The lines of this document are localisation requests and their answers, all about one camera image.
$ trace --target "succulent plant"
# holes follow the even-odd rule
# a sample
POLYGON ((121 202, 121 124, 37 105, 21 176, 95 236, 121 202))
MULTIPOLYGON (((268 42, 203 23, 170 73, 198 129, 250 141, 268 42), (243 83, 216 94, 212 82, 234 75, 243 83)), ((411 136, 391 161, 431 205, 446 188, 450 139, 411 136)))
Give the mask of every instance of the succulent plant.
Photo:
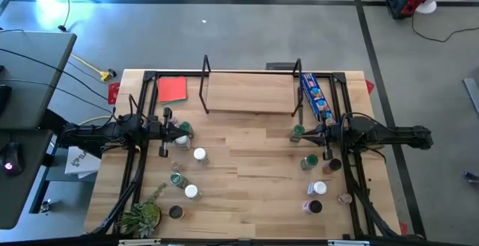
POLYGON ((151 235, 160 220, 160 210, 155 202, 164 187, 165 183, 158 186, 145 202, 133 204, 131 210, 121 215, 119 225, 126 229, 125 233, 137 231, 141 238, 151 235))

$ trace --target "black cap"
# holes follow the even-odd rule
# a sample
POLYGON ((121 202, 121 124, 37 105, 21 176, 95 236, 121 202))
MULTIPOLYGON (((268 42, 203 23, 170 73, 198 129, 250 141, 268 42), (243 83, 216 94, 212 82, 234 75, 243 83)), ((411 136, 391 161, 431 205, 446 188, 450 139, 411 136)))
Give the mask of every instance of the black cap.
POLYGON ((318 200, 313 200, 309 203, 309 210, 313 213, 320 213, 323 210, 323 205, 318 200))
POLYGON ((183 209, 180 206, 172 206, 168 214, 172 219, 178 219, 183 215, 183 209))
POLYGON ((329 161, 329 168, 331 168, 334 171, 339 170, 341 166, 342 166, 341 160, 339 159, 332 159, 331 161, 329 161))

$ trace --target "black desk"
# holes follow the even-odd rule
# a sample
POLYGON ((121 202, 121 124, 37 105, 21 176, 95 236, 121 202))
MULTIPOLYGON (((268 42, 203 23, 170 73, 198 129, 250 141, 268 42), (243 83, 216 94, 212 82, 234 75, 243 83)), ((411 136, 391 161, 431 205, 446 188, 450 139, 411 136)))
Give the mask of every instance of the black desk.
MULTIPOLYGON (((29 56, 60 70, 65 68, 75 41, 76 35, 68 33, 9 31, 0 34, 0 48, 29 56)), ((59 71, 4 51, 0 51, 0 65, 5 66, 0 79, 24 79, 54 87, 61 77, 59 71)), ((10 140, 12 133, 12 140, 21 143, 25 159, 25 170, 19 176, 6 176, 0 171, 0 229, 11 229, 22 213, 53 135, 53 131, 39 130, 38 127, 44 124, 46 117, 51 119, 53 115, 47 107, 54 90, 41 84, 0 83, 13 88, 0 118, 0 146, 10 140)))

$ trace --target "floor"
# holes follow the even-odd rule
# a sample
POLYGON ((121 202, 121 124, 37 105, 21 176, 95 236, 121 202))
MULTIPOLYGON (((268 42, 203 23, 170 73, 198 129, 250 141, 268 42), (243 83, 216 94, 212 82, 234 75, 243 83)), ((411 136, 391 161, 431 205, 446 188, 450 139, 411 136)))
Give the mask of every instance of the floor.
MULTIPOLYGON (((462 179, 462 172, 479 173, 472 146, 479 118, 462 80, 479 81, 479 31, 434 43, 414 34, 410 19, 394 21, 378 2, 383 0, 362 1, 376 2, 362 7, 363 17, 355 0, 73 0, 67 27, 79 37, 76 55, 119 75, 126 68, 199 69, 204 54, 217 69, 262 70, 266 62, 301 58, 308 70, 363 70, 376 84, 371 100, 378 120, 421 124, 433 132, 431 150, 403 147, 428 239, 475 245, 479 192, 462 179)), ((469 2, 416 15, 415 27, 436 38, 476 27, 479 4, 469 2)), ((58 31, 67 4, 9 0, 0 13, 2 28, 58 31)), ((70 65, 67 71, 106 94, 105 84, 70 65)), ((108 108, 68 77, 59 87, 108 108)), ((55 93, 50 108, 77 123, 104 115, 61 92, 55 93)), ((411 230, 394 154, 391 148, 385 152, 397 213, 411 230)), ((0 241, 81 234, 92 188, 68 182, 51 185, 47 197, 60 203, 57 209, 48 215, 25 212, 15 229, 0 232, 0 241), (40 228, 33 230, 32 224, 40 228)))

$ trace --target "green lid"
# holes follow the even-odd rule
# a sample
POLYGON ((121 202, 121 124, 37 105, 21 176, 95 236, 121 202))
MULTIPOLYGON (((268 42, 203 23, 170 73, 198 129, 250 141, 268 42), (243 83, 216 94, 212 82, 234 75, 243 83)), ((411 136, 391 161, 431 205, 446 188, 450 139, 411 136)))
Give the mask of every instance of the green lid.
POLYGON ((302 125, 295 125, 293 131, 294 135, 303 135, 305 133, 305 127, 302 125))
POLYGON ((315 155, 306 156, 306 161, 308 161, 308 164, 310 165, 317 165, 317 156, 315 155))
POLYGON ((175 173, 171 175, 170 180, 171 180, 171 183, 173 183, 174 185, 179 184, 181 182, 181 174, 175 173))
POLYGON ((189 131, 190 127, 191 126, 186 121, 183 121, 183 122, 180 123, 180 129, 182 129, 182 130, 189 131))

